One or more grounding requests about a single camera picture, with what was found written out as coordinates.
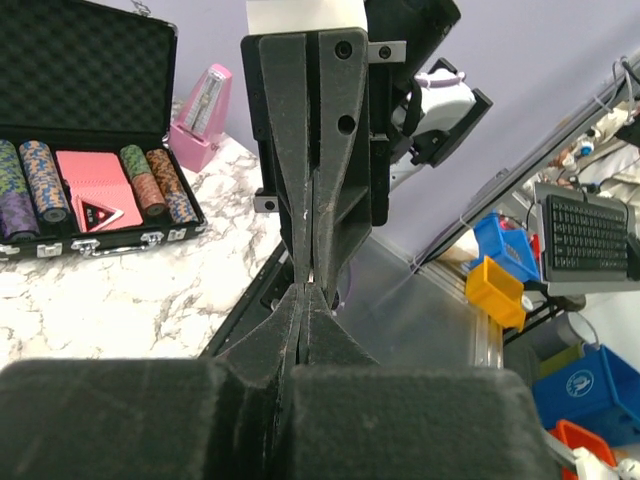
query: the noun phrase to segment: marble tabletop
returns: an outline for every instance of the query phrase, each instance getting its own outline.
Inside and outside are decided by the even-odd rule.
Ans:
[[[231,138],[185,171],[209,227],[145,253],[0,263],[0,368],[26,358],[193,357],[278,244],[258,160]]]

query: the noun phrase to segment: white logo on bin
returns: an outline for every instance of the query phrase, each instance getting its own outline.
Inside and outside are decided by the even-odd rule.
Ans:
[[[589,370],[578,370],[567,380],[567,393],[573,398],[584,397],[593,388],[594,380]]]

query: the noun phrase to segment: metal chain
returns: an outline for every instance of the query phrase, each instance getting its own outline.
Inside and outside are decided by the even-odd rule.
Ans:
[[[151,16],[151,9],[147,7],[144,3],[142,3],[140,0],[131,0],[131,3],[133,3],[133,8],[135,9],[135,13],[137,13],[138,15],[141,15],[143,17]]]

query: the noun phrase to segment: blue bin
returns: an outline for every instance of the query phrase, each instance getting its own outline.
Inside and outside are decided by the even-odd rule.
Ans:
[[[480,265],[484,257],[491,257],[518,281],[539,281],[538,266],[524,230],[504,230],[497,213],[483,218],[473,229],[479,247],[479,257],[470,270]]]
[[[612,447],[640,443],[640,373],[606,347],[533,386],[546,429],[569,420]]]

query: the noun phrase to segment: poker chip stack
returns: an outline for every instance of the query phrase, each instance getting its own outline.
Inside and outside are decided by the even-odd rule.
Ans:
[[[18,152],[7,140],[0,140],[0,231],[7,241],[33,240],[40,234]]]
[[[147,160],[167,202],[173,221],[176,223],[197,221],[198,216],[167,152],[162,149],[151,150],[147,152]]]
[[[20,156],[38,216],[50,224],[65,221],[71,209],[49,147],[36,140],[25,142]]]
[[[128,145],[120,150],[120,157],[142,212],[151,217],[166,212],[167,204],[142,149],[137,145]]]

